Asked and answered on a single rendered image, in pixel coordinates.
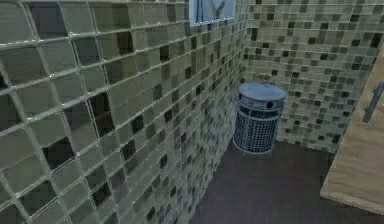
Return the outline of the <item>grey mesh waste bin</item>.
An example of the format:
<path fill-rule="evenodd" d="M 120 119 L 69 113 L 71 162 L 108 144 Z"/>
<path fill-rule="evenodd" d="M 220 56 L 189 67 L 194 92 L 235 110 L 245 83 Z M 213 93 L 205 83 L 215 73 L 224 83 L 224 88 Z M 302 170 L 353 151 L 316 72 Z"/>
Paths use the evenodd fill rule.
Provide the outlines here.
<path fill-rule="evenodd" d="M 238 90 L 234 146 L 251 155 L 274 149 L 286 93 L 278 86 L 242 83 Z"/>

